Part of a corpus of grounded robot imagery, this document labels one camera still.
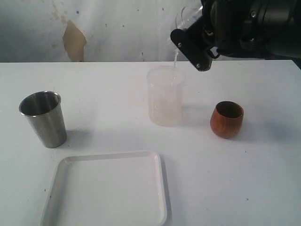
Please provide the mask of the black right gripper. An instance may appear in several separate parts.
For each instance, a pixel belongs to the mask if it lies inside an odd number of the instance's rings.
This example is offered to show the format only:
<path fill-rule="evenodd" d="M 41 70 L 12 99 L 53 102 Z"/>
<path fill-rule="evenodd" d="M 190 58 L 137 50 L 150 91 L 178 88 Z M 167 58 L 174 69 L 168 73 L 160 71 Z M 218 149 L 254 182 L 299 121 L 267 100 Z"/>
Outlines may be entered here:
<path fill-rule="evenodd" d="M 227 57 L 243 57 L 240 39 L 249 12 L 248 0 L 202 0 L 202 16 L 186 29 L 203 51 L 212 47 Z"/>

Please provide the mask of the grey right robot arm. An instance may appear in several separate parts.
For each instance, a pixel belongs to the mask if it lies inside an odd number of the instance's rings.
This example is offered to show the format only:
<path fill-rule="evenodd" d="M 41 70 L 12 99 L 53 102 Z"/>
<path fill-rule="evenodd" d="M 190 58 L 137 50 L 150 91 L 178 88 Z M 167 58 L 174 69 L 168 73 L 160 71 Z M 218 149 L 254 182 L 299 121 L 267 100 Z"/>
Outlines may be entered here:
<path fill-rule="evenodd" d="M 203 0 L 201 23 L 186 31 L 187 57 L 300 58 L 299 0 Z"/>

